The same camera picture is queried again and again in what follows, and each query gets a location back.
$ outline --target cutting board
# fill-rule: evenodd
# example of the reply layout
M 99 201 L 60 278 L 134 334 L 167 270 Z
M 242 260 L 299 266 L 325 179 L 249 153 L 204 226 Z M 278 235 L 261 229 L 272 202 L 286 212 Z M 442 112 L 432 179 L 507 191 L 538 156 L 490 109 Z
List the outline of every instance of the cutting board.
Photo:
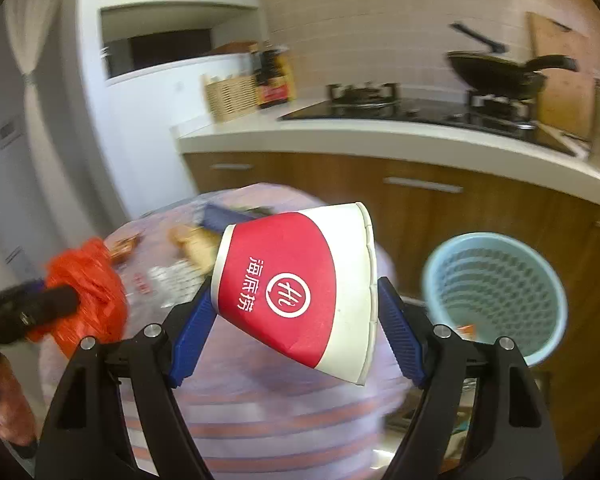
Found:
M 534 56 L 564 54 L 580 67 L 579 72 L 542 71 L 548 79 L 538 97 L 539 121 L 589 140 L 596 85 L 589 38 L 534 12 L 528 19 Z

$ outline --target white countertop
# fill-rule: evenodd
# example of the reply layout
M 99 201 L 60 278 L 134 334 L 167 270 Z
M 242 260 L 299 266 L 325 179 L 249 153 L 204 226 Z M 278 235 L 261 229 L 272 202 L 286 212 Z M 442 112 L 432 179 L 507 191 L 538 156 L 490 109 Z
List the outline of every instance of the white countertop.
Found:
M 319 102 L 298 100 L 177 139 L 181 153 L 304 152 L 376 156 L 450 166 L 555 189 L 600 205 L 600 172 L 569 156 L 468 128 L 382 120 L 293 120 L 278 117 Z

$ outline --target light blue trash can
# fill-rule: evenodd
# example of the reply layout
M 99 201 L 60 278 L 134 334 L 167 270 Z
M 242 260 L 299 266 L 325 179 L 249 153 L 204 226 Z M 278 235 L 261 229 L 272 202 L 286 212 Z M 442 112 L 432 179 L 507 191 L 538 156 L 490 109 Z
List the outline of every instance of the light blue trash can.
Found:
M 423 291 L 434 324 L 472 324 L 480 342 L 511 337 L 528 365 L 558 346 L 567 324 L 562 283 L 528 245 L 496 233 L 444 242 L 424 268 Z

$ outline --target white tiled wall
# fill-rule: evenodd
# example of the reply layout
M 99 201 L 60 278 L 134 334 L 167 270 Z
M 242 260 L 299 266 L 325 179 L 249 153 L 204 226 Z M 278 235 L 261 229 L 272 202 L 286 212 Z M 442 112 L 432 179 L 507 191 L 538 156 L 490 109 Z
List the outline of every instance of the white tiled wall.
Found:
M 462 20 L 531 56 L 526 11 L 600 36 L 600 13 L 584 0 L 264 0 L 270 36 L 291 47 L 302 94 L 332 82 L 398 81 L 429 96 L 461 99 L 449 50 L 481 50 L 447 25 Z

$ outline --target frying pan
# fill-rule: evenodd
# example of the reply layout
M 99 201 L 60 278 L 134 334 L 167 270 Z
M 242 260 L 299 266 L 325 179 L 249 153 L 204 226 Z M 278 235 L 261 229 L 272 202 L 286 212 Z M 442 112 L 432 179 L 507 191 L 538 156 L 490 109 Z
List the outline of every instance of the frying pan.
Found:
M 503 54 L 509 49 L 507 45 L 490 40 L 462 23 L 455 22 L 450 27 L 486 44 L 494 54 Z M 525 64 L 490 56 L 485 52 L 454 51 L 448 52 L 446 58 L 462 80 L 479 94 L 493 94 L 518 101 L 535 98 L 544 87 L 546 76 L 536 72 L 537 70 L 579 70 L 575 59 L 561 54 L 535 57 Z

